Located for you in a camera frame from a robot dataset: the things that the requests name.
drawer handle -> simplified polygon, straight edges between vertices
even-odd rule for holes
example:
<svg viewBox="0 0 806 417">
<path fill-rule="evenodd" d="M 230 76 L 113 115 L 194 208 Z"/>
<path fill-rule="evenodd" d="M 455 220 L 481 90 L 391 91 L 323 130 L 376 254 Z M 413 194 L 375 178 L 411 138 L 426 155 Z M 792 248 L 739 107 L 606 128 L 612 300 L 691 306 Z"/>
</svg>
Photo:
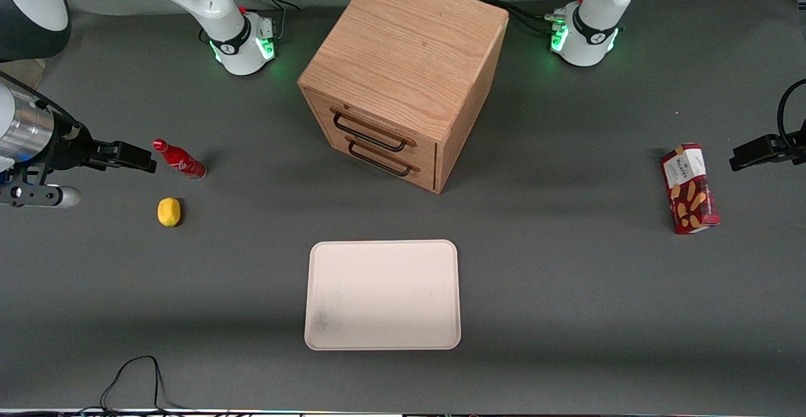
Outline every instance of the drawer handle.
<svg viewBox="0 0 806 417">
<path fill-rule="evenodd" d="M 354 147 L 354 146 L 355 146 L 355 142 L 354 142 L 354 141 L 351 141 L 351 142 L 350 142 L 350 146 L 348 146 L 348 151 L 350 152 L 350 154 L 351 154 L 352 156 L 354 156 L 354 157 L 357 157 L 357 158 L 359 158 L 359 159 L 362 159 L 362 161 L 367 162 L 368 164 L 375 165 L 375 167 L 378 167 L 378 168 L 380 168 L 380 169 L 384 170 L 385 172 L 392 173 L 392 174 L 394 174 L 395 176 L 400 176 L 400 178 L 405 178 L 406 176 L 408 176 L 408 175 L 409 175 L 409 173 L 411 173 L 411 170 L 412 170 L 412 166 L 411 166 L 411 165 L 406 166 L 406 170 L 405 170 L 405 171 L 399 172 L 398 170 L 395 170 L 395 169 L 394 169 L 394 168 L 392 168 L 392 167 L 389 167 L 389 166 L 387 166 L 387 165 L 381 164 L 381 162 L 374 161 L 374 159 L 370 159 L 369 157 L 366 157 L 365 155 L 363 155 L 363 154 L 361 154 L 361 153 L 359 153 L 359 152 L 355 152 L 355 151 L 353 150 L 353 147 Z"/>
<path fill-rule="evenodd" d="M 339 119 L 342 118 L 342 113 L 339 113 L 338 111 L 333 110 L 333 109 L 331 109 L 331 111 L 333 113 L 335 113 L 335 116 L 333 116 L 333 124 L 335 124 L 337 128 L 339 128 L 340 130 L 344 130 L 346 133 L 355 135 L 355 136 L 357 136 L 358 138 L 362 139 L 365 142 L 371 142 L 371 144 L 374 144 L 377 147 L 383 147 L 383 149 L 385 149 L 387 151 L 391 151 L 391 152 L 403 151 L 403 147 L 406 146 L 405 139 L 400 140 L 400 145 L 399 146 L 392 146 L 391 144 L 386 144 L 385 142 L 382 142 L 380 140 L 376 140 L 376 139 L 374 139 L 374 138 L 372 138 L 370 136 L 363 135 L 361 132 L 359 132 L 359 131 L 357 131 L 355 129 L 351 129 L 350 127 L 344 126 L 343 124 L 339 124 Z"/>
</svg>

gray tabletop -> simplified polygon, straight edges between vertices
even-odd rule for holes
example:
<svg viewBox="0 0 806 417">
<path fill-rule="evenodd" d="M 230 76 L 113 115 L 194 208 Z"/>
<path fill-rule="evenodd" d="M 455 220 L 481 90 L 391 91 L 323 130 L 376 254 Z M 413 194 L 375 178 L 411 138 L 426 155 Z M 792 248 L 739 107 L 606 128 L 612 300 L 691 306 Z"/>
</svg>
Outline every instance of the gray tabletop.
<svg viewBox="0 0 806 417">
<path fill-rule="evenodd" d="M 153 354 L 194 408 L 806 412 L 806 168 L 728 163 L 803 77 L 795 0 L 635 1 L 592 69 L 513 21 L 440 196 L 325 141 L 296 79 L 339 12 L 291 13 L 277 61 L 243 78 L 190 15 L 77 19 L 41 90 L 98 139 L 161 136 L 210 174 L 76 168 L 51 181 L 78 207 L 0 208 L 2 406 L 95 404 Z M 723 220 L 695 236 L 671 230 L 659 169 L 682 142 L 703 144 Z M 156 221 L 169 196 L 176 229 Z M 458 348 L 306 347 L 314 244 L 432 238 L 460 252 Z M 147 408 L 149 372 L 110 404 Z"/>
</svg>

bottle cap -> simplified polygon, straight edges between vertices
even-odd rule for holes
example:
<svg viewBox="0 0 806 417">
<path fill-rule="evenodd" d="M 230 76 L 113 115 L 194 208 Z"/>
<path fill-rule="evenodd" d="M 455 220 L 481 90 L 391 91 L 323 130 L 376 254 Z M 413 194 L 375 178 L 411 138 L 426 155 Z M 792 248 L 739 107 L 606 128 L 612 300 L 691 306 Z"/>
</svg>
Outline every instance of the bottle cap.
<svg viewBox="0 0 806 417">
<path fill-rule="evenodd" d="M 156 139 L 152 142 L 152 146 L 158 152 L 166 152 L 167 151 L 167 142 L 164 139 Z"/>
</svg>

wooden box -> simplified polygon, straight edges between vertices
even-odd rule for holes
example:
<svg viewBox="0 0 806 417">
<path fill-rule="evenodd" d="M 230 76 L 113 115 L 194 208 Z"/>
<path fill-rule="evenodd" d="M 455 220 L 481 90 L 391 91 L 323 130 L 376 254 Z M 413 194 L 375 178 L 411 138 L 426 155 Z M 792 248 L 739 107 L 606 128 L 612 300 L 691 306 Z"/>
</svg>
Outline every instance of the wooden box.
<svg viewBox="0 0 806 417">
<path fill-rule="evenodd" d="M 508 19 L 476 0 L 352 0 L 297 83 L 333 148 L 440 193 Z"/>
</svg>

coca-cola bottle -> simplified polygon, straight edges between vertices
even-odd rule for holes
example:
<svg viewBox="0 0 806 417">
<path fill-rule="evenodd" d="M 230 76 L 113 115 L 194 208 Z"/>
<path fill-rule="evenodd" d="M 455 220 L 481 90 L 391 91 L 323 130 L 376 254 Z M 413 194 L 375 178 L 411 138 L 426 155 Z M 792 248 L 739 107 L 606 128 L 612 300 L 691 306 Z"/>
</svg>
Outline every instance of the coca-cola bottle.
<svg viewBox="0 0 806 417">
<path fill-rule="evenodd" d="M 190 156 L 181 147 L 171 146 L 164 139 L 156 139 L 152 145 L 157 152 L 162 154 L 168 165 L 181 171 L 193 181 L 199 181 L 207 175 L 207 168 L 201 162 L 193 159 L 193 156 Z"/>
</svg>

